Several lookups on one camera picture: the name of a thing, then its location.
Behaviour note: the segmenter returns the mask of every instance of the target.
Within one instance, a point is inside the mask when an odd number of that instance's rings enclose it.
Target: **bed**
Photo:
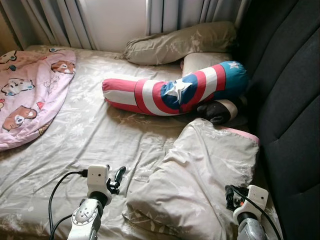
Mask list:
[[[28,51],[45,52],[48,46],[30,46]],[[146,181],[163,159],[192,115],[149,116],[116,109],[104,101],[101,83],[110,74],[148,79],[178,79],[180,64],[139,66],[120,59],[119,53],[72,49],[76,75],[65,102],[41,137],[21,147],[0,152],[0,236],[1,239],[48,239],[48,201],[57,181],[67,172],[91,164],[110,165],[109,177],[126,166],[120,194],[104,209],[100,239],[178,239],[154,233],[127,221],[128,187],[132,181]],[[53,221],[70,214],[86,197],[86,178],[68,177],[58,188],[53,202]],[[272,201],[267,213],[276,217]],[[269,237],[273,239],[265,219]],[[66,239],[71,227],[64,221],[56,239]]]

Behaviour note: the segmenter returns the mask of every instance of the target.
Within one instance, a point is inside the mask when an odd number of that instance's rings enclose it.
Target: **dark gray sofa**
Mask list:
[[[320,239],[319,0],[252,0],[235,59],[251,77],[249,127],[288,240]]]

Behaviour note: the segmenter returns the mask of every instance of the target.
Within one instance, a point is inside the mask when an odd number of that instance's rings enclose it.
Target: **curtain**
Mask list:
[[[196,24],[231,21],[239,28],[251,0],[147,0],[146,34],[172,32]]]
[[[98,50],[81,0],[0,0],[20,45],[60,45]]]

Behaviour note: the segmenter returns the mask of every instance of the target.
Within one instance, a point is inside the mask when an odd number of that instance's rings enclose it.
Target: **bed sheet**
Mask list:
[[[31,46],[43,52],[48,46]],[[65,102],[46,132],[36,141],[0,153],[0,239],[48,239],[48,200],[58,180],[69,171],[90,164],[109,164],[109,176],[126,166],[120,195],[104,208],[100,239],[175,239],[156,235],[125,221],[122,211],[130,181],[150,175],[155,159],[171,148],[184,126],[185,116],[156,117],[126,112],[104,101],[102,81],[110,73],[149,79],[178,79],[180,65],[138,66],[120,54],[73,49],[77,72]],[[87,194],[86,178],[68,177],[52,202],[57,222],[71,214]],[[67,239],[71,221],[64,221],[56,239]]]

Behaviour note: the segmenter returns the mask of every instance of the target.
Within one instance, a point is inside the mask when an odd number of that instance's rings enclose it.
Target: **star print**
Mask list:
[[[183,90],[186,90],[190,85],[192,85],[191,82],[184,82],[182,81],[182,78],[174,81],[172,83],[172,88],[167,90],[165,94],[175,96],[178,99],[179,104],[181,103],[181,94]]]
[[[238,66],[238,63],[237,62],[235,62],[235,61],[233,61],[232,63],[228,63],[229,65],[230,65],[230,69],[233,69],[233,68],[239,68],[239,66]]]

